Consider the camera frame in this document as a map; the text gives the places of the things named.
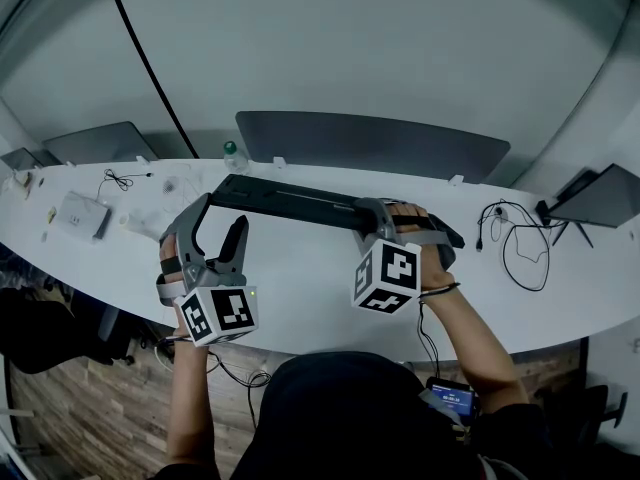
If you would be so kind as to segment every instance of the hand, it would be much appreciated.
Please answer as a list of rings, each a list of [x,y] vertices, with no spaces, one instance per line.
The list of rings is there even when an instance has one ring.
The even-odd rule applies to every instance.
[[[160,261],[167,260],[169,258],[173,258],[177,256],[178,253],[176,251],[176,235],[169,235],[165,241],[162,243],[162,247],[160,247]],[[164,276],[165,283],[175,283],[176,281],[181,281],[184,279],[182,272],[176,272],[174,274],[169,274],[168,276]],[[184,319],[182,318],[182,312],[175,306],[173,308],[176,310],[176,316],[178,317],[178,327],[176,328],[176,336],[188,335],[187,326],[184,323]]]
[[[414,215],[420,217],[428,217],[427,210],[421,208],[415,204],[398,203],[389,207],[391,215]],[[396,231],[398,233],[411,233],[413,231],[420,231],[422,228],[417,224],[411,224],[409,226],[397,226]],[[420,255],[420,281],[423,290],[434,290],[436,288],[443,288],[455,283],[455,279],[452,274],[445,272],[440,263],[440,255],[438,254],[438,247],[435,245],[423,245],[422,254]]]

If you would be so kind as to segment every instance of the white box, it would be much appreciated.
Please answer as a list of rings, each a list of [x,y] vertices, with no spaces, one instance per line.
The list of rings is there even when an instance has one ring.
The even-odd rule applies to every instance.
[[[102,238],[109,213],[93,199],[68,192],[53,222],[71,236],[93,243]]]
[[[232,341],[258,328],[255,286],[197,287],[179,306],[198,347]]]
[[[393,314],[420,295],[420,252],[416,244],[377,240],[356,269],[352,306]]]

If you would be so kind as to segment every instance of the black chair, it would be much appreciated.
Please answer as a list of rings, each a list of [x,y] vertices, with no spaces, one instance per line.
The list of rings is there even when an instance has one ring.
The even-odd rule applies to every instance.
[[[102,364],[127,356],[129,315],[75,292],[69,311],[62,303],[29,300],[28,290],[0,291],[4,335],[0,353],[24,373],[39,373],[75,357]]]
[[[252,160],[482,183],[510,149],[508,142],[423,123],[321,112],[238,112]]]
[[[627,405],[628,393],[623,393],[618,408],[607,412],[608,394],[607,386],[537,393],[543,400],[551,441],[569,479],[602,478],[605,473],[627,476],[640,467],[640,457],[597,444],[602,423],[615,420],[614,428],[618,427]]]

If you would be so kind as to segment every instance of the person's left hand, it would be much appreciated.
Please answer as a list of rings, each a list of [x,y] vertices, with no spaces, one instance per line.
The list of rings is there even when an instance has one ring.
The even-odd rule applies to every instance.
[[[160,248],[160,261],[168,260],[169,258],[173,258],[177,256],[178,252],[176,251],[176,235],[169,235],[165,238],[162,243],[162,247]],[[175,272],[174,274],[169,274],[168,276],[164,276],[165,283],[175,283],[176,281],[181,281],[184,279],[182,272]],[[176,328],[176,335],[187,335],[189,334],[187,331],[187,326],[184,323],[184,318],[182,318],[182,312],[173,305],[173,308],[176,310],[176,316],[178,317],[178,327]]]

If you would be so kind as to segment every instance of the person's right hand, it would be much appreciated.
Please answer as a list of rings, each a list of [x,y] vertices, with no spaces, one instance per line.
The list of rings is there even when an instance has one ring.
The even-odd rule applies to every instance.
[[[389,206],[391,215],[414,215],[420,217],[428,217],[427,210],[415,204],[397,203]],[[398,233],[410,233],[420,231],[422,228],[417,224],[409,226],[397,226]],[[436,288],[444,288],[455,283],[455,278],[449,272],[445,272],[440,263],[440,255],[438,247],[435,245],[423,245],[422,254],[420,255],[420,282],[423,290],[434,290]]]

